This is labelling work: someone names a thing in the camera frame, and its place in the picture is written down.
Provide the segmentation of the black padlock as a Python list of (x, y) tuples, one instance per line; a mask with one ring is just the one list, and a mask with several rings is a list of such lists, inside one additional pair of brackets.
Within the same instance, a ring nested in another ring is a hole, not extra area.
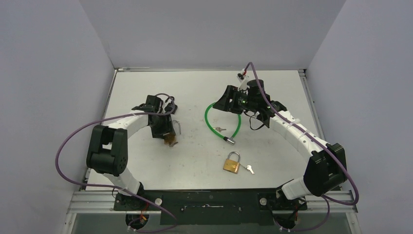
[(164, 107), (165, 113), (175, 114), (178, 110), (178, 105), (175, 103), (175, 97), (170, 96), (166, 99), (166, 105)]

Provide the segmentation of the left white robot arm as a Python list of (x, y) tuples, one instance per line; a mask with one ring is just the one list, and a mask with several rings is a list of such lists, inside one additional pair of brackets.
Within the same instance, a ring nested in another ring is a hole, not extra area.
[(145, 205), (144, 186), (127, 168), (128, 139), (139, 130), (149, 127), (154, 139), (165, 145), (176, 144), (172, 115), (177, 110), (175, 98), (162, 94), (148, 95), (146, 101), (131, 109), (129, 115), (109, 125), (96, 125), (88, 148), (87, 167), (104, 175), (122, 194), (133, 210)]

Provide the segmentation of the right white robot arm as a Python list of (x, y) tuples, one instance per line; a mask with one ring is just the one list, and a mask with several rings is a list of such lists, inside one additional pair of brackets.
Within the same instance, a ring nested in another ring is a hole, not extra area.
[(303, 157), (307, 164), (303, 176), (283, 184), (282, 191), (275, 196), (275, 202), (281, 209), (288, 209), (296, 198), (305, 195), (322, 196), (347, 180), (343, 171), (346, 168), (344, 148), (308, 131), (284, 105), (270, 99), (263, 89), (262, 80), (247, 82), (244, 90), (227, 86), (212, 107), (234, 114), (257, 114), (257, 120), (280, 134)]

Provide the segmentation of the green cable lock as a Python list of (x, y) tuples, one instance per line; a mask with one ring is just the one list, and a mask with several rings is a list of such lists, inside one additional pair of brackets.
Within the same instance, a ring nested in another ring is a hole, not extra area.
[(237, 122), (237, 127), (236, 127), (234, 133), (231, 135), (231, 137), (226, 137), (226, 136), (222, 135), (221, 133), (214, 131), (214, 130), (212, 129), (213, 127), (212, 127), (211, 124), (209, 123), (208, 113), (209, 113), (209, 111), (212, 109), (212, 107), (213, 107), (214, 104), (215, 104), (215, 102), (211, 103), (211, 104), (206, 108), (206, 110), (205, 110), (205, 112), (204, 112), (204, 120), (205, 120), (205, 123), (206, 123), (208, 129), (210, 129), (210, 130), (213, 132), (214, 135), (216, 135), (218, 138), (222, 139), (223, 141), (227, 142), (228, 144), (234, 145), (234, 144), (236, 143), (235, 140), (234, 140), (234, 137), (237, 136), (237, 134), (238, 134), (238, 132), (239, 132), (239, 130), (240, 130), (240, 128), (241, 128), (241, 124), (242, 124), (241, 115), (237, 115), (237, 120), (238, 120), (238, 122)]

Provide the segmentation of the cable lock keys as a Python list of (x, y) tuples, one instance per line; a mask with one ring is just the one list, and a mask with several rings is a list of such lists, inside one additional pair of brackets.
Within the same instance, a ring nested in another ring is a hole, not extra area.
[(216, 132), (219, 132), (219, 133), (222, 132), (222, 131), (226, 131), (225, 128), (221, 128), (221, 127), (213, 127), (212, 129)]

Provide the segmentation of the brass padlock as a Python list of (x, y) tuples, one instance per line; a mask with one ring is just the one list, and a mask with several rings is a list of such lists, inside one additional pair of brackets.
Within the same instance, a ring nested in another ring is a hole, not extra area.
[(171, 130), (163, 135), (164, 144), (169, 145), (170, 142), (177, 141), (177, 139), (176, 139), (177, 133), (176, 133), (176, 130), (174, 128), (175, 125), (177, 126), (178, 134), (179, 135), (182, 134), (181, 123), (177, 120), (172, 120)]
[[(231, 159), (232, 156), (236, 156), (237, 157), (236, 160), (232, 160)], [(241, 156), (238, 152), (230, 152), (227, 158), (225, 159), (223, 170), (237, 174), (239, 167), (240, 167), (240, 160), (241, 160)]]

